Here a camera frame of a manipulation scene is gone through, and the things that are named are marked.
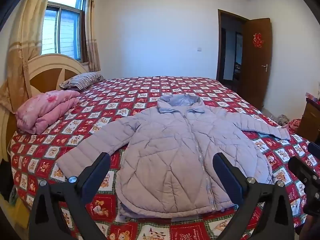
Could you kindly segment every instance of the pillow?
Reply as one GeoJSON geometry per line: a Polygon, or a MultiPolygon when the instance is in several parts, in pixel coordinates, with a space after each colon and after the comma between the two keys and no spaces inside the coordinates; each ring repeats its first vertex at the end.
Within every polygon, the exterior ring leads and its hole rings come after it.
{"type": "Polygon", "coordinates": [[[83,73],[69,78],[59,86],[63,90],[81,91],[100,80],[104,80],[104,78],[98,72],[83,73]]]}

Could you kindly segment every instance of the jacket's right sleeve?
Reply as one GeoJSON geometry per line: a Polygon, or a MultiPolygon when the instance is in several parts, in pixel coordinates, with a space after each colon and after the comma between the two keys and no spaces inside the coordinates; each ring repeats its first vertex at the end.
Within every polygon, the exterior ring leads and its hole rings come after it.
{"type": "Polygon", "coordinates": [[[236,127],[242,131],[254,131],[265,134],[272,134],[279,139],[290,140],[290,135],[287,129],[277,128],[261,122],[248,114],[231,113],[220,107],[210,106],[210,110],[221,118],[232,122],[236,127]]]}
{"type": "Polygon", "coordinates": [[[103,126],[99,131],[83,140],[79,145],[57,160],[63,174],[69,178],[79,176],[102,152],[112,155],[117,149],[129,143],[140,126],[139,116],[128,116],[103,126]]]}

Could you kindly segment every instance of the patchwork bed sheet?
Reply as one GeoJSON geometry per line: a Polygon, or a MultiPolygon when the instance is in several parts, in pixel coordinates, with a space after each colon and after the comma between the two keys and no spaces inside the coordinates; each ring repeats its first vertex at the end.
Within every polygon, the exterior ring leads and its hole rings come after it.
{"type": "MultiPolygon", "coordinates": [[[[18,194],[28,208],[41,180],[64,182],[65,176],[55,160],[76,147],[109,122],[143,109],[156,106],[162,95],[189,93],[200,96],[206,105],[223,107],[230,112],[253,116],[261,122],[278,126],[236,93],[209,78],[137,77],[101,81],[81,93],[79,104],[41,135],[15,132],[10,145],[12,175],[18,194]]],[[[304,222],[302,207],[306,203],[303,184],[289,171],[289,158],[298,155],[320,175],[318,161],[307,151],[308,141],[291,133],[290,140],[244,132],[267,157],[273,170],[273,180],[282,180],[291,201],[295,226],[304,222]]],[[[108,240],[196,240],[215,239],[236,211],[231,207],[215,212],[179,219],[131,219],[118,212],[115,192],[116,172],[120,169],[125,147],[111,157],[111,169],[92,203],[86,208],[108,240]]],[[[67,206],[61,208],[72,235],[82,239],[67,206]]],[[[258,205],[243,239],[249,238],[261,214],[258,205]]]]}

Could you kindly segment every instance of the headboard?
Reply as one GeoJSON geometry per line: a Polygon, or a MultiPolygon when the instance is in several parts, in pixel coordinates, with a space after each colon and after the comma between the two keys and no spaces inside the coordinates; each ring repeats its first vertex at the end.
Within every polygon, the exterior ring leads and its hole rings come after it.
{"type": "MultiPolygon", "coordinates": [[[[60,90],[59,84],[75,75],[87,72],[79,62],[62,54],[35,57],[28,62],[28,67],[32,96],[60,90]]],[[[0,107],[0,156],[5,160],[8,160],[7,147],[16,130],[17,122],[14,114],[0,107]]]]}

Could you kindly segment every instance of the metal screw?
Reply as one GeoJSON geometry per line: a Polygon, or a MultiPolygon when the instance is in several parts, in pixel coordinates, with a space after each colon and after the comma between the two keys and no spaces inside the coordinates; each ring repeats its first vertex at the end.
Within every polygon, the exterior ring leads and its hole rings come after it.
{"type": "Polygon", "coordinates": [[[72,176],[72,177],[69,178],[69,182],[70,183],[75,183],[77,181],[77,179],[78,179],[77,177],[72,176]]]}
{"type": "Polygon", "coordinates": [[[255,184],[255,183],[256,183],[256,179],[253,178],[253,177],[248,177],[248,178],[247,178],[247,181],[248,181],[250,184],[255,184]]]}
{"type": "Polygon", "coordinates": [[[44,187],[45,185],[47,185],[47,181],[41,180],[39,184],[40,184],[40,186],[44,187]]]}
{"type": "Polygon", "coordinates": [[[283,183],[283,181],[281,181],[281,180],[278,180],[278,181],[277,181],[277,185],[278,185],[279,187],[284,187],[284,183],[283,183]]]}

